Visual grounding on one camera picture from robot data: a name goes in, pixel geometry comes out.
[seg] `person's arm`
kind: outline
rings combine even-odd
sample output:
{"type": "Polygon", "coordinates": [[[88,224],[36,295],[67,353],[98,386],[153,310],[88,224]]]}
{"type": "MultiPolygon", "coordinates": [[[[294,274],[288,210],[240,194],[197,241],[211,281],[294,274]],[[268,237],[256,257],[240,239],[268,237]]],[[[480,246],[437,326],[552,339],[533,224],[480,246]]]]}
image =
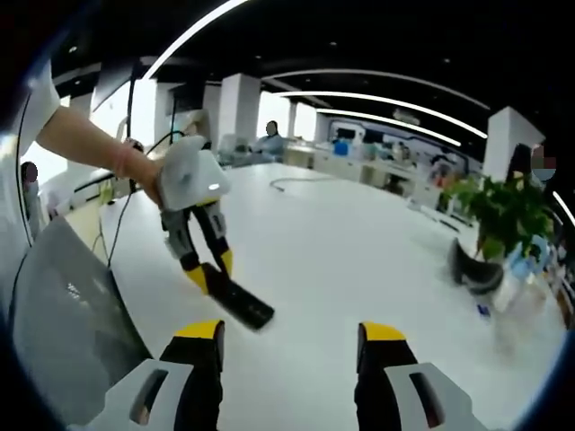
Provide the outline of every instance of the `person's arm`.
{"type": "MultiPolygon", "coordinates": [[[[72,162],[114,170],[121,142],[97,128],[89,119],[69,108],[59,107],[40,131],[38,143],[72,162]]],[[[148,196],[160,204],[155,179],[159,165],[136,150],[129,150],[123,163],[127,177],[138,182],[148,196]]]]}

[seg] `curved led light strip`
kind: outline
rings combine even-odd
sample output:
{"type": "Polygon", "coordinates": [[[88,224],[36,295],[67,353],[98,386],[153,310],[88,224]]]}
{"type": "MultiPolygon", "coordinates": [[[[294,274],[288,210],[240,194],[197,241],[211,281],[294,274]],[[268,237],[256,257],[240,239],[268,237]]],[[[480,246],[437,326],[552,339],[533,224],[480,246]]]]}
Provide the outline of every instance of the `curved led light strip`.
{"type": "Polygon", "coordinates": [[[553,192],[553,197],[555,198],[555,200],[559,203],[559,205],[561,206],[561,208],[563,208],[563,211],[565,211],[565,214],[567,214],[567,217],[569,217],[569,219],[571,220],[571,222],[573,223],[573,225],[575,226],[575,217],[573,216],[573,214],[571,213],[571,211],[569,210],[569,207],[567,207],[567,204],[565,204],[565,202],[563,202],[563,199],[561,198],[561,196],[559,196],[557,194],[556,191],[553,192]]]}
{"type": "Polygon", "coordinates": [[[426,128],[420,128],[419,126],[413,126],[412,124],[404,123],[403,121],[398,121],[396,119],[387,119],[385,117],[378,117],[377,115],[371,114],[363,114],[361,112],[352,112],[350,110],[325,110],[319,109],[317,110],[319,114],[332,114],[332,115],[343,115],[346,117],[357,117],[359,119],[372,119],[374,121],[381,121],[382,123],[389,123],[394,124],[396,126],[401,126],[402,128],[410,128],[411,130],[415,130],[417,132],[425,133],[427,135],[436,137],[437,139],[442,139],[448,142],[451,145],[461,146],[460,142],[455,141],[455,139],[451,139],[450,137],[440,135],[439,133],[433,132],[431,130],[427,130],[426,128]]]}
{"type": "Polygon", "coordinates": [[[417,84],[423,84],[423,85],[427,85],[429,87],[433,87],[433,88],[437,88],[438,90],[441,90],[442,92],[450,92],[451,94],[457,96],[457,97],[461,97],[462,99],[466,99],[467,101],[470,101],[471,103],[475,103],[478,106],[481,106],[482,108],[484,108],[485,110],[490,110],[491,108],[489,106],[487,106],[485,103],[482,103],[480,101],[477,101],[476,99],[469,97],[466,94],[463,94],[462,92],[457,92],[455,90],[452,90],[449,87],[446,87],[445,85],[441,85],[441,84],[435,84],[432,83],[431,81],[426,81],[425,79],[420,79],[420,78],[415,78],[413,76],[408,76],[408,75],[400,75],[400,74],[392,74],[391,72],[383,72],[383,71],[379,71],[379,70],[364,70],[364,69],[312,69],[312,70],[296,70],[295,72],[286,72],[284,74],[276,74],[276,75],[271,75],[271,76],[264,76],[262,79],[263,80],[267,80],[270,78],[285,78],[288,76],[299,76],[299,75],[323,75],[323,74],[353,74],[353,75],[371,75],[371,76],[382,76],[382,77],[387,77],[387,78],[393,78],[393,79],[401,79],[404,81],[410,81],[412,83],[417,83],[417,84]]]}
{"type": "Polygon", "coordinates": [[[152,66],[147,70],[143,79],[150,79],[160,68],[160,66],[167,60],[174,52],[176,52],[184,43],[190,40],[196,33],[201,31],[204,27],[218,19],[225,13],[230,12],[237,6],[240,6],[250,0],[229,0],[228,2],[222,4],[221,6],[214,9],[212,12],[208,13],[206,16],[201,18],[191,27],[189,27],[181,36],[176,39],[176,41],[168,47],[164,53],[158,57],[158,59],[152,64],[152,66]]]}
{"type": "Polygon", "coordinates": [[[425,112],[426,114],[433,115],[440,119],[444,119],[445,121],[449,121],[460,128],[464,128],[469,130],[470,132],[475,133],[477,136],[482,137],[483,139],[487,139],[487,135],[484,134],[481,130],[477,128],[473,128],[468,124],[465,124],[463,121],[459,121],[458,119],[454,119],[453,117],[449,117],[448,115],[442,114],[441,112],[437,112],[436,110],[430,110],[428,108],[423,108],[419,105],[414,105],[413,103],[408,103],[407,101],[397,101],[395,99],[388,99],[386,97],[379,97],[379,96],[372,96],[369,94],[359,94],[356,92],[276,92],[275,93],[281,97],[294,97],[294,96],[324,96],[324,97],[349,97],[351,99],[363,99],[365,101],[381,101],[383,103],[391,103],[397,106],[403,106],[404,108],[409,108],[411,110],[418,110],[419,112],[425,112]]]}

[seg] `blue object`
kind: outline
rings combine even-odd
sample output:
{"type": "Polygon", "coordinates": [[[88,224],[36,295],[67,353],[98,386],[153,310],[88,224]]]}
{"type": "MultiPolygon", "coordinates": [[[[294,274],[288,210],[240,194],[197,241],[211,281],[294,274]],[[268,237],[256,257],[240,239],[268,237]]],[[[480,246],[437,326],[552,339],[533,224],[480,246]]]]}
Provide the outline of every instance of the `blue object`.
{"type": "Polygon", "coordinates": [[[547,247],[547,240],[539,235],[533,235],[531,243],[539,248],[539,260],[534,256],[523,257],[522,245],[519,243],[515,249],[509,254],[508,263],[511,268],[511,273],[520,281],[525,282],[529,274],[533,272],[538,275],[543,272],[547,261],[549,260],[549,251],[547,247]]]}
{"type": "Polygon", "coordinates": [[[335,144],[333,144],[333,153],[344,157],[347,156],[349,153],[349,144],[345,141],[335,141],[335,144]]]}

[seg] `black ceiling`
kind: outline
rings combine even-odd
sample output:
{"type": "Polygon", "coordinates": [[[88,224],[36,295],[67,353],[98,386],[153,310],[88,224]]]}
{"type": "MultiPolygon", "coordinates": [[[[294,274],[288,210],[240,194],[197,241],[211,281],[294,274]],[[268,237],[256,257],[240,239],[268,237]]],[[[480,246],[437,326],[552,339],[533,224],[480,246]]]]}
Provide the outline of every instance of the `black ceiling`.
{"type": "MultiPolygon", "coordinates": [[[[102,1],[53,58],[53,73],[103,59],[158,56],[224,0],[102,1]],[[70,53],[69,49],[77,47],[70,53]]],[[[487,118],[512,106],[546,135],[569,117],[565,45],[569,25],[549,2],[376,2],[251,0],[212,22],[179,49],[189,66],[160,69],[167,80],[259,77],[298,70],[385,71],[448,87],[489,106],[403,79],[313,74],[280,81],[310,91],[360,92],[419,104],[487,131],[487,118]]],[[[334,109],[391,117],[393,105],[323,98],[334,109]]],[[[484,139],[417,113],[421,125],[481,157],[484,139]]]]}

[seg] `desk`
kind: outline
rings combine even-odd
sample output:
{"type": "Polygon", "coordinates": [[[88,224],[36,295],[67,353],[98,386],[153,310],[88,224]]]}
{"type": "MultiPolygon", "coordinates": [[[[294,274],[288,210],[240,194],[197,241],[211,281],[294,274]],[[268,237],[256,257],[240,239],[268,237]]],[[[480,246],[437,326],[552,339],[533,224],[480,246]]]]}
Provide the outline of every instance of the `desk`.
{"type": "Polygon", "coordinates": [[[328,173],[344,180],[361,182],[378,189],[387,183],[390,175],[395,175],[407,180],[410,184],[403,195],[411,194],[413,183],[420,178],[415,168],[405,167],[399,163],[379,159],[365,161],[353,157],[341,157],[334,155],[331,151],[307,145],[288,145],[284,154],[284,164],[300,168],[313,166],[315,171],[328,173]]]}
{"type": "MultiPolygon", "coordinates": [[[[411,211],[404,199],[352,181],[287,182],[317,172],[265,164],[228,172],[222,199],[234,279],[276,309],[250,332],[187,279],[163,242],[160,217],[142,192],[132,197],[112,270],[144,342],[158,357],[172,334],[204,319],[226,320],[220,429],[357,429],[357,326],[370,320],[405,333],[473,399],[489,428],[509,428],[542,386],[564,336],[552,301],[535,322],[512,326],[502,351],[499,321],[451,285],[447,251],[455,231],[411,211]]],[[[108,250],[121,199],[101,208],[108,250]]],[[[196,223],[193,238],[201,238],[196,223]]],[[[209,256],[197,241],[201,256],[209,256]]]]}

